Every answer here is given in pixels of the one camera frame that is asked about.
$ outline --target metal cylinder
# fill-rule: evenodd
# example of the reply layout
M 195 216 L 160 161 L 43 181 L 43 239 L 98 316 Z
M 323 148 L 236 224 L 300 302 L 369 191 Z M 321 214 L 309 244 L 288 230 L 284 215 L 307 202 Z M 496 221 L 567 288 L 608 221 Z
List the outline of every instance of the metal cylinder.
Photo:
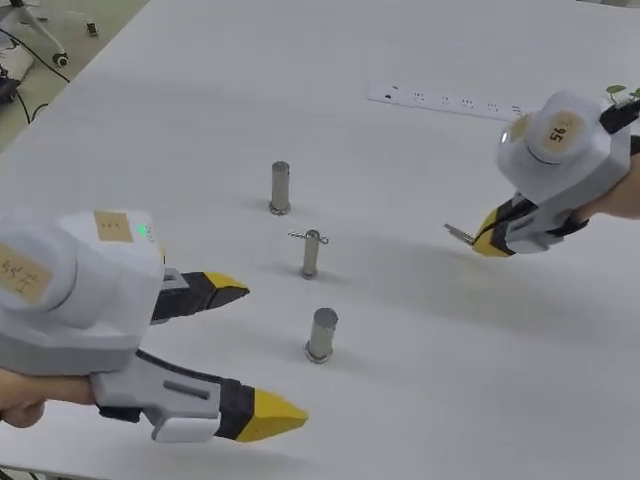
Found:
M 304 258 L 300 275 L 306 280 L 316 278 L 318 275 L 318 252 L 320 251 L 320 232 L 309 230 L 305 235 Z
M 304 351 L 313 363 L 324 363 L 333 353 L 333 334 L 336 331 L 338 314 L 332 308 L 319 308 L 313 314 L 311 338 Z
M 274 215 L 286 215 L 291 211 L 289 203 L 289 171 L 287 162 L 271 165 L 271 201 L 269 209 Z

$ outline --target green plant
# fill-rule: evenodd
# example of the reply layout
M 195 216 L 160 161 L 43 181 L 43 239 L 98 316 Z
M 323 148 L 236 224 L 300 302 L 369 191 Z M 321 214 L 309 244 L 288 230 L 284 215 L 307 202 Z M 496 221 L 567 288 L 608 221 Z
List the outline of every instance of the green plant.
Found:
M 610 85 L 607 87 L 607 93 L 609 94 L 609 98 L 611 102 L 618 103 L 614 97 L 615 94 L 621 93 L 627 90 L 627 87 L 624 85 Z M 640 87 L 636 88 L 633 92 L 627 92 L 631 98 L 640 99 Z

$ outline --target paper label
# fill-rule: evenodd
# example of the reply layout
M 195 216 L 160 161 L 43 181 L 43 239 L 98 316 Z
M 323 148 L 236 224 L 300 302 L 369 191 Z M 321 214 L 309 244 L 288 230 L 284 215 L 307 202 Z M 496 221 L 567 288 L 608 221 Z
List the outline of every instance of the paper label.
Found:
M 51 271 L 0 243 L 0 287 L 29 304 L 40 302 L 51 282 Z
M 562 153 L 569 148 L 584 126 L 582 118 L 568 110 L 556 113 L 550 124 L 542 146 L 554 153 Z
M 101 241 L 133 243 L 131 225 L 126 213 L 95 211 L 93 216 Z

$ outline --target electrical cable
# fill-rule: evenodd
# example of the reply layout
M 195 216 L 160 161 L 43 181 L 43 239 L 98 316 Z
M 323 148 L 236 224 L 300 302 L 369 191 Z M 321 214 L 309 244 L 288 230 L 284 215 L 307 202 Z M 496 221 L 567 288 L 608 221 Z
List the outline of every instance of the electrical cable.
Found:
M 40 113 L 40 110 L 48 106 L 49 106 L 48 103 L 43 103 L 42 105 L 38 105 L 36 109 L 33 111 L 33 113 L 31 114 L 31 121 L 33 122 L 36 119 L 36 115 Z
M 0 470 L 0 480 L 14 480 L 14 478 L 4 470 Z
M 4 33 L 7 37 L 9 37 L 11 40 L 13 40 L 14 42 L 22 45 L 24 48 L 26 48 L 29 53 L 31 53 L 31 55 L 33 55 L 34 57 L 36 57 L 40 63 L 42 63 L 45 67 L 47 67 L 49 70 L 51 70 L 54 74 L 56 74 L 58 77 L 60 77 L 61 79 L 63 79 L 65 82 L 67 83 L 71 83 L 71 80 L 69 80 L 68 77 L 66 77 L 65 75 L 63 75 L 62 73 L 60 73 L 59 71 L 57 71 L 55 68 L 53 68 L 51 65 L 49 65 L 49 63 L 45 62 L 42 57 L 40 55 L 38 55 L 36 52 L 33 51 L 33 49 L 27 45 L 26 43 L 24 43 L 22 40 L 20 40 L 18 37 L 16 37 L 15 35 L 13 35 L 12 33 L 7 32 L 4 28 L 0 28 L 0 33 Z
M 26 103 L 24 103 L 24 99 L 22 98 L 22 95 L 20 95 L 20 92 L 16 92 L 16 96 L 18 97 L 18 100 L 22 105 L 22 111 L 24 112 L 24 116 L 27 117 L 27 125 L 30 125 L 32 120 L 31 120 L 31 115 L 29 115 L 29 109 L 27 109 L 27 105 Z

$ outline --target human hand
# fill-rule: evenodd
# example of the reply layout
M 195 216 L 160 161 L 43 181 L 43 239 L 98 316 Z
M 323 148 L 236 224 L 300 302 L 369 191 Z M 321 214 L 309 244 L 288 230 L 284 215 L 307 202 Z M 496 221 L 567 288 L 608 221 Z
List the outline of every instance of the human hand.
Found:
M 86 377 L 29 377 L 0 368 L 0 411 L 9 425 L 31 427 L 42 418 L 47 400 L 95 403 Z
M 640 154 L 631 156 L 629 173 L 615 187 L 579 208 L 575 218 L 583 222 L 598 213 L 630 220 L 640 219 Z

